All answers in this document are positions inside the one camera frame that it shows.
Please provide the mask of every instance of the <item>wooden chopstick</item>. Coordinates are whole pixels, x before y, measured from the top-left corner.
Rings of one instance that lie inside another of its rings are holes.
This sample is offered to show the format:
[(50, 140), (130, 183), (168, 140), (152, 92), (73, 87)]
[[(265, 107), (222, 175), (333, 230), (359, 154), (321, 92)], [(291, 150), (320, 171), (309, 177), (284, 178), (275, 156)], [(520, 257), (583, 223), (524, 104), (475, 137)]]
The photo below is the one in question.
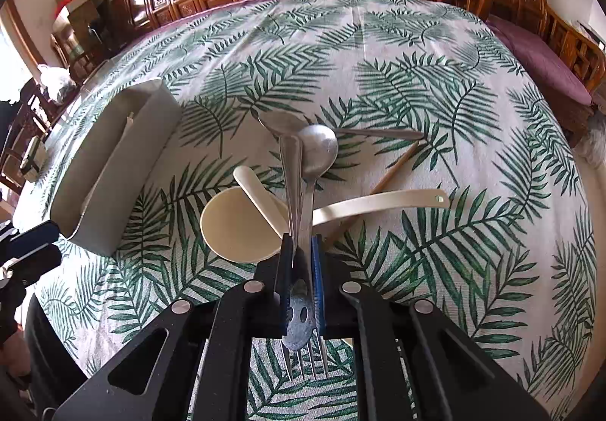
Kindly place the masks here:
[[(396, 176), (396, 173), (398, 173), (400, 168), (402, 168), (406, 164), (406, 162), (415, 155), (418, 148), (419, 148), (419, 141), (415, 141), (414, 144), (410, 148), (408, 148), (406, 153), (404, 153), (400, 157), (400, 159), (396, 162), (396, 164), (393, 165), (389, 169), (389, 171), (379, 181), (379, 183), (375, 186), (375, 188), (372, 189), (372, 191), (369, 195), (379, 194), (380, 192), (383, 192), (385, 187), (387, 186), (387, 184), (392, 181), (393, 177)], [(328, 235), (324, 239), (324, 242), (323, 242), (324, 249), (326, 250), (326, 249), (329, 249), (330, 247), (332, 247), (332, 245), (339, 239), (339, 237), (343, 233), (345, 233), (345, 231), (350, 229), (356, 223), (356, 221), (358, 221), (358, 218), (360, 218), (361, 215), (362, 214), (357, 214), (355, 216), (349, 216), (349, 218), (343, 219), (343, 222), (337, 228), (335, 228), (334, 231), (330, 235)]]

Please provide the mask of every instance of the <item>person's leg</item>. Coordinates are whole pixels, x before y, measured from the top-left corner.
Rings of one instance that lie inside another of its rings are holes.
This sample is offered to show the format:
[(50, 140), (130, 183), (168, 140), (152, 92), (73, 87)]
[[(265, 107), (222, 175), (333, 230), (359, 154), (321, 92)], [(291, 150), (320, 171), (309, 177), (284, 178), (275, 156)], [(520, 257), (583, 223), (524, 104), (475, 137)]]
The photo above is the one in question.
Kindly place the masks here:
[(25, 341), (31, 355), (30, 392), (41, 415), (46, 408), (63, 404), (87, 378), (61, 344), (35, 295), (27, 311)]

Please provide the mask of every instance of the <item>silver bolt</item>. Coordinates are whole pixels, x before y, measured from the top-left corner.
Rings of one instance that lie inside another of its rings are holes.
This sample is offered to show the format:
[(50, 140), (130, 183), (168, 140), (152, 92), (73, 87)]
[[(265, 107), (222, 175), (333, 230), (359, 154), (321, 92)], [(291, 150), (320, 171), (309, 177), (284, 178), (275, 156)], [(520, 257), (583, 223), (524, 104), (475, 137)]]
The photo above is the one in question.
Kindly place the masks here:
[(433, 303), (427, 300), (419, 300), (418, 302), (415, 302), (414, 309), (419, 313), (428, 315), (433, 312)]
[(357, 294), (362, 291), (362, 287), (360, 286), (360, 283), (356, 283), (355, 281), (348, 281), (346, 283), (343, 283), (343, 291), (348, 294)]
[(173, 313), (176, 313), (177, 315), (182, 315), (189, 312), (190, 308), (192, 308), (192, 304), (187, 300), (179, 300), (178, 302), (173, 303), (173, 305), (170, 307)]
[(247, 281), (244, 284), (244, 291), (247, 293), (260, 293), (263, 290), (263, 283), (261, 281)]

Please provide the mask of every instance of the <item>purple cushion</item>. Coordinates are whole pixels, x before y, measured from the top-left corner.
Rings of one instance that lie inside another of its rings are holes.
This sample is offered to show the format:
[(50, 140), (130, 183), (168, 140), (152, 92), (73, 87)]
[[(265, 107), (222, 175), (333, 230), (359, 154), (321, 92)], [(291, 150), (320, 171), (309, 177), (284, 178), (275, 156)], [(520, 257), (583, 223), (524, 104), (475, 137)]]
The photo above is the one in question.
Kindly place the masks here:
[(549, 87), (580, 104), (592, 104), (583, 83), (539, 36), (492, 14), (486, 24), (520, 61), (539, 90)]

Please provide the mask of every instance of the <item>green palm leaf pattern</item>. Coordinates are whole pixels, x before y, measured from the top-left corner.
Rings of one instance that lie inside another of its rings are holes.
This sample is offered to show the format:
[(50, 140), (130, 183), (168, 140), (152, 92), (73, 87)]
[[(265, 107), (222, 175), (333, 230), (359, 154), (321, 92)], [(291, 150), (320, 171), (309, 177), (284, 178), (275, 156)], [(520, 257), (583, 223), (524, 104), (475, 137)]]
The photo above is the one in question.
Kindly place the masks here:
[[(390, 190), (442, 188), (449, 208), (365, 215), (326, 250), (386, 299), (432, 300), (554, 418), (573, 406), (597, 306), (588, 198), (544, 97), (480, 19), (422, 0), (256, 0), (157, 30), (99, 74), (45, 143), (48, 161), (15, 214), (23, 230), (48, 218), (84, 136), (125, 87), (162, 77), (183, 118), (116, 253), (61, 239), (60, 269), (36, 285), (87, 374), (174, 300), (216, 300), (253, 275), (210, 251), (199, 218), (244, 163), (284, 198), (277, 140), (255, 118), (282, 110), (332, 128), (423, 133)], [(337, 138), (318, 207), (368, 194), (411, 145)], [(305, 380), (295, 368), (294, 382), (280, 349), (253, 340), (251, 421), (357, 419), (349, 345), (328, 342), (331, 375), (321, 380), (304, 351)], [(312, 355), (319, 371), (315, 340)]]

